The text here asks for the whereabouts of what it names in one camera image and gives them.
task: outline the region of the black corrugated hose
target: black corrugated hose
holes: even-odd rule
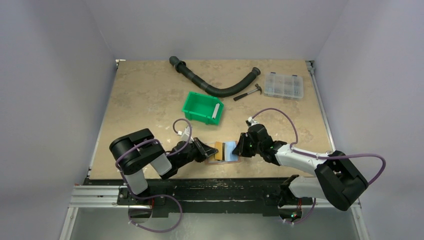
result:
[[[217,98],[226,98],[238,94],[240,91],[249,86],[256,79],[256,77],[261,74],[261,71],[257,67],[254,67],[252,71],[249,72],[247,76],[245,76],[236,85],[220,89],[210,85],[199,76],[194,74],[188,67],[186,67],[186,63],[179,60],[178,57],[171,56],[169,58],[169,63],[175,68],[177,72],[183,74],[186,78],[196,84],[196,86],[203,89],[209,95]]]

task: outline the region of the hammer head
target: hammer head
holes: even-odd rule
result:
[[[254,86],[257,88],[257,90],[259,90],[260,94],[262,94],[262,87],[260,87],[257,83]]]

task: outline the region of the white wall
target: white wall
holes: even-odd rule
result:
[[[58,239],[114,58],[83,0],[2,1],[0,33],[0,239]]]
[[[347,0],[86,0],[117,59],[308,59]]]
[[[360,198],[371,237],[423,239],[424,1],[351,0],[316,59],[338,149],[386,157]],[[370,179],[376,159],[355,160]]]

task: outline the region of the wooden board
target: wooden board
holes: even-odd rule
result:
[[[243,79],[253,67],[261,75],[241,93],[264,87],[270,72],[298,75],[303,78],[304,97],[301,100],[273,98],[255,92],[239,101],[222,98],[224,110],[219,125],[205,125],[192,121],[193,136],[204,143],[234,141],[247,130],[245,121],[264,108],[278,108],[287,113],[299,133],[297,147],[326,152],[331,149],[317,96],[305,61],[303,60],[185,60],[187,67],[207,83],[227,88]],[[170,150],[180,140],[172,130],[174,120],[183,118],[183,104],[189,91],[204,93],[168,61],[121,61],[116,73],[100,132],[90,179],[119,179],[109,144],[118,137],[149,128],[155,138]],[[266,111],[255,118],[264,124],[275,140],[291,143],[295,140],[292,127],[276,111]],[[176,125],[183,131],[186,125]],[[159,178],[150,166],[144,168],[146,178]],[[260,156],[242,158],[240,163],[207,165],[191,162],[178,170],[173,178],[258,178],[288,177],[293,174],[308,176],[290,167],[278,167]]]

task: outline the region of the green plastic bin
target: green plastic bin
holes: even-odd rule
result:
[[[204,95],[197,92],[189,92],[182,111],[188,120],[196,120],[205,124],[219,125],[224,104],[214,96]]]

